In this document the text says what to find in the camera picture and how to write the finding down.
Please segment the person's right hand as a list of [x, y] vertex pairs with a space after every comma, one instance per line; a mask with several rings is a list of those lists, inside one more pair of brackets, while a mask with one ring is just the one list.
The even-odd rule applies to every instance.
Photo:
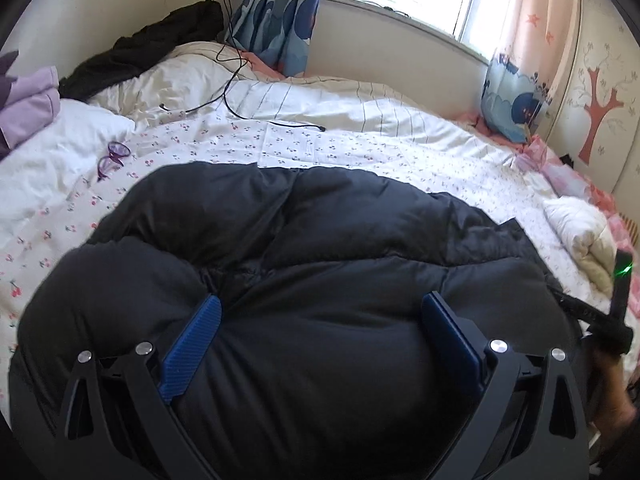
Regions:
[[601, 373], [601, 399], [593, 416], [593, 423], [600, 432], [602, 444], [612, 445], [628, 430], [637, 418], [637, 409], [624, 384], [624, 367], [621, 358], [613, 358], [596, 350], [596, 362]]

